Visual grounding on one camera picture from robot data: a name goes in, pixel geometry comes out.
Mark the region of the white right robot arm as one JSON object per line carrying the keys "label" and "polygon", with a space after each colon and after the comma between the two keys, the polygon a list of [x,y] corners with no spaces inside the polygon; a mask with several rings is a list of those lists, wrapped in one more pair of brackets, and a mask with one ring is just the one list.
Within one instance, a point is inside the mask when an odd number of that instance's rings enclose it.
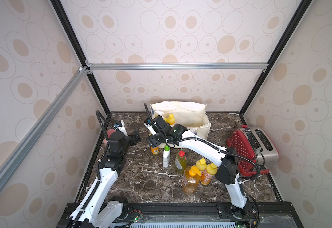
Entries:
{"label": "white right robot arm", "polygon": [[239,209],[245,208],[247,197],[239,183],[240,175],[236,160],[241,156],[234,149],[215,145],[178,123],[171,126],[160,116],[154,119],[147,118],[144,125],[151,133],[146,139],[151,147],[159,146],[162,143],[178,145],[190,149],[214,163],[218,168],[216,178],[225,184],[231,204]]}

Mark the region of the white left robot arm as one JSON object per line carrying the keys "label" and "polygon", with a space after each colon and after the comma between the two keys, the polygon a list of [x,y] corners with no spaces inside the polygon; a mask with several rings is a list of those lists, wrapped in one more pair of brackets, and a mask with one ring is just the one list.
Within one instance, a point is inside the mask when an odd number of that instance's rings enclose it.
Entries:
{"label": "white left robot arm", "polygon": [[137,129],[130,135],[125,130],[110,135],[89,192],[71,213],[63,214],[58,228],[108,228],[114,220],[127,215],[126,198],[115,197],[106,206],[103,203],[126,164],[129,147],[139,142],[141,137]]}

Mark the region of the large yellow pump soap bottle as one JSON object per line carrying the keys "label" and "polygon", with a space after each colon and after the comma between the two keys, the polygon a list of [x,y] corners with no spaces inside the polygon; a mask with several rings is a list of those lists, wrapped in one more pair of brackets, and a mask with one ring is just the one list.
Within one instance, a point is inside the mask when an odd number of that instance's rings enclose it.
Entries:
{"label": "large yellow pump soap bottle", "polygon": [[161,111],[161,110],[155,110],[154,111],[154,116],[155,117],[157,117],[157,116],[164,116],[164,112],[163,111]]}

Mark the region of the orange soap bottle back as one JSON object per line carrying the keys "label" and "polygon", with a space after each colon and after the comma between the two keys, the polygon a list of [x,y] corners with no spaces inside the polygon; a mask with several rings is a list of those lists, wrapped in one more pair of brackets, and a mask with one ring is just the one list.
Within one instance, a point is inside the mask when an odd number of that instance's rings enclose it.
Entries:
{"label": "orange soap bottle back", "polygon": [[175,124],[175,117],[173,114],[169,114],[169,117],[167,118],[167,123],[170,125],[174,125]]}

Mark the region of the cream Starry Night tote bag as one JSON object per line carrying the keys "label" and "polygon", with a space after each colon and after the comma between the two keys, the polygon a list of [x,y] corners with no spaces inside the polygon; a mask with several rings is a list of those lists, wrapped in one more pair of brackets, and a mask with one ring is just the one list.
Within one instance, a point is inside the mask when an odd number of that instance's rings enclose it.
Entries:
{"label": "cream Starry Night tote bag", "polygon": [[195,102],[169,102],[151,104],[152,119],[155,118],[154,111],[164,112],[164,120],[167,121],[169,114],[175,117],[175,123],[190,130],[196,136],[207,139],[211,123],[206,115],[206,105]]}

